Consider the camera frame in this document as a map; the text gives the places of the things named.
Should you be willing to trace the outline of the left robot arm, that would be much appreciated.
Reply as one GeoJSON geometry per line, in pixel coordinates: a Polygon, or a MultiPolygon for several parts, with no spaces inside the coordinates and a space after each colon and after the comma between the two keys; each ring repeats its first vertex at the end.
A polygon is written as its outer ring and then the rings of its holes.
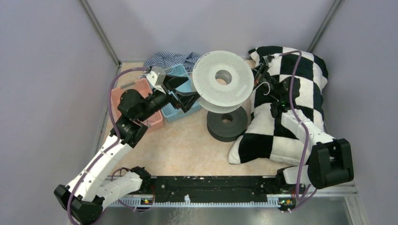
{"type": "Polygon", "coordinates": [[[120,96],[120,117],[89,164],[67,185],[59,185],[54,194],[67,211],[74,225],[91,225],[113,202],[138,192],[144,194],[151,186],[151,175],[143,167],[134,167],[114,181],[105,182],[108,174],[129,153],[148,130],[145,121],[166,105],[187,112],[199,98],[196,92],[181,92],[179,86],[188,76],[150,73],[153,91],[144,97],[138,90],[128,89],[120,96]]]}

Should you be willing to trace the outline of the grey cable spool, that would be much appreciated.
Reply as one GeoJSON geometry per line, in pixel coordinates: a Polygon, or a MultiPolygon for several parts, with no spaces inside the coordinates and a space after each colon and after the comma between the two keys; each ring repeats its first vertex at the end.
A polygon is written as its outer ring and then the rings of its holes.
{"type": "Polygon", "coordinates": [[[228,51],[202,55],[192,71],[192,84],[199,93],[198,103],[213,113],[238,109],[251,95],[254,75],[249,64],[228,51]]]}

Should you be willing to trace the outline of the black cable spool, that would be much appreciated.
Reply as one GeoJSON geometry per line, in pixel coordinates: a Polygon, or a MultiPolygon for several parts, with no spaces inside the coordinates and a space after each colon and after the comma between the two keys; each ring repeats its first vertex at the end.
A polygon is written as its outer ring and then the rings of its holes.
{"type": "Polygon", "coordinates": [[[243,107],[228,113],[207,113],[207,130],[221,142],[236,141],[246,131],[247,125],[248,117],[243,107]]]}

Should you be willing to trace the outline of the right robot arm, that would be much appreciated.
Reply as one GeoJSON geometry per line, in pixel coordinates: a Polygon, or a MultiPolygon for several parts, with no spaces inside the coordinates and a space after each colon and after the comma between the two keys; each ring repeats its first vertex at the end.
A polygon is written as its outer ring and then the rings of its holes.
{"type": "Polygon", "coordinates": [[[298,166],[278,170],[275,187],[288,193],[294,185],[311,185],[324,189],[354,179],[351,145],[346,139],[336,139],[318,128],[301,111],[295,109],[300,93],[300,80],[292,75],[281,82],[268,70],[279,55],[268,55],[259,64],[255,75],[255,88],[268,88],[267,95],[274,98],[270,111],[284,128],[292,132],[303,145],[298,166]]]}

